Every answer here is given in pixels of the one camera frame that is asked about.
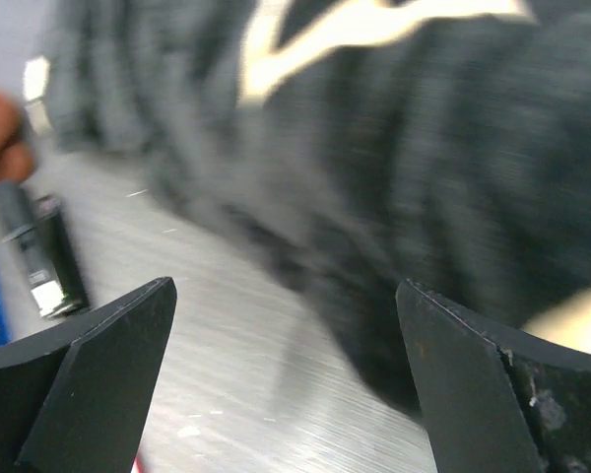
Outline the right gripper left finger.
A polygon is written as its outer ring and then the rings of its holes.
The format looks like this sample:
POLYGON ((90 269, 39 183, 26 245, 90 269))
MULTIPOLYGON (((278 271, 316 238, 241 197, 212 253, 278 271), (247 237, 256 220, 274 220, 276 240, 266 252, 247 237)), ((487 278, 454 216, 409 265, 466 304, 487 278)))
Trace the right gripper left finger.
POLYGON ((0 472, 131 471, 176 300, 157 278, 0 347, 0 472))

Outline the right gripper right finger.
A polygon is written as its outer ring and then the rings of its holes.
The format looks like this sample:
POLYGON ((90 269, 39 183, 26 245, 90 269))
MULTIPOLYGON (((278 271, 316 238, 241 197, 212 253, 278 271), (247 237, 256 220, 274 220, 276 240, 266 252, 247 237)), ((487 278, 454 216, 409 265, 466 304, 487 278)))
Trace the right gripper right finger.
POLYGON ((591 472, 591 355, 406 281, 396 294, 436 468, 591 472))

